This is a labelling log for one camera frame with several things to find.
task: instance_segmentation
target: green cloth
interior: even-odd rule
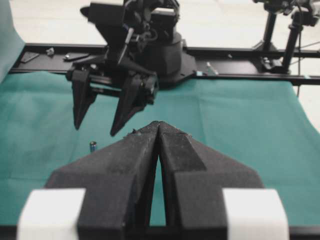
[[[117,98],[98,96],[79,131],[73,125],[71,84],[46,72],[8,75],[0,85],[0,224],[15,224],[28,193],[50,173],[120,140],[153,120],[256,169],[276,188],[289,224],[320,225],[320,135],[288,82],[189,80],[160,91],[155,104],[110,137]],[[158,164],[152,225],[164,225]]]
[[[0,0],[0,83],[16,62],[24,41],[17,34],[8,0]]]

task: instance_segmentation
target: white foam block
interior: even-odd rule
[[[274,189],[224,188],[228,240],[289,240],[288,219]]]
[[[84,188],[33,190],[20,215],[17,240],[78,240]]]

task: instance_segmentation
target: metal bolt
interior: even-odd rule
[[[91,64],[90,67],[93,69],[93,70],[96,70],[98,68],[98,66],[96,64]]]
[[[97,142],[91,141],[90,142],[90,153],[93,153],[97,149]]]
[[[49,56],[49,57],[52,57],[53,55],[55,55],[55,49],[53,47],[50,47],[49,49],[45,50],[46,51],[46,54]]]

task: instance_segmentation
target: black post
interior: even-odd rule
[[[283,61],[282,61],[282,67],[285,72],[289,71],[289,67],[291,64],[292,57],[294,55],[295,49],[296,49],[296,43],[298,40],[298,36],[300,34],[300,31],[303,30],[302,24],[300,23],[300,13],[295,12],[293,16],[292,24],[289,26],[290,29],[290,35],[289,39],[285,48]]]
[[[276,24],[277,15],[269,12],[263,36],[263,51],[267,52],[271,47],[272,34]]]

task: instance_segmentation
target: cable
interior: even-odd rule
[[[297,93],[296,93],[296,96],[297,96],[298,98],[300,97],[300,86],[301,86],[301,85],[298,86],[298,91],[297,91]]]
[[[124,8],[126,9],[128,6],[129,6],[129,4],[131,4],[132,2],[136,2],[137,0],[129,0],[129,1],[127,1],[125,4],[124,4]]]
[[[300,12],[300,25],[299,25],[299,58],[298,58],[298,75],[301,75],[301,41],[302,41],[302,28],[303,28],[303,22],[304,22],[304,16],[303,16],[303,12],[301,9],[301,5],[300,3],[297,1],[296,5],[298,6],[299,12]]]
[[[314,46],[314,45],[317,45],[317,44],[320,44],[320,41],[316,41],[314,43],[310,43],[308,45],[304,45],[301,47],[301,49],[304,49],[304,48],[307,48],[307,47],[311,47],[311,46]]]
[[[299,62],[299,60],[294,61],[294,62],[290,63],[290,65],[297,64],[298,62]]]
[[[158,33],[155,29],[151,28],[150,32],[147,32],[146,37],[150,37],[150,38],[146,38],[148,42],[153,42],[158,39]]]

